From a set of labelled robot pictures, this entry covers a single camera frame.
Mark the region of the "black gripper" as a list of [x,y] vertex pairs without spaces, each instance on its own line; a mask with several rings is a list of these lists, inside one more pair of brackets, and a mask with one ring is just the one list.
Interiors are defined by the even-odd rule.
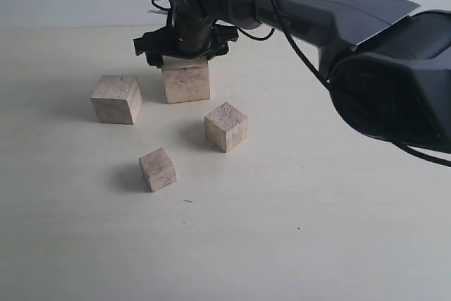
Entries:
[[232,24],[228,0],[167,0],[166,24],[133,40],[135,54],[144,54],[151,67],[162,67],[163,57],[206,58],[228,53],[228,43],[239,33]]

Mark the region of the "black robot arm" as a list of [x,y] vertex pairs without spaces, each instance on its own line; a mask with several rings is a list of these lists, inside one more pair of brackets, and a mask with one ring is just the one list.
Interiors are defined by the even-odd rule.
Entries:
[[408,0],[169,2],[166,25],[134,41],[149,65],[222,56],[240,30],[267,25],[318,49],[313,74],[357,132],[450,151],[449,11],[420,11]]

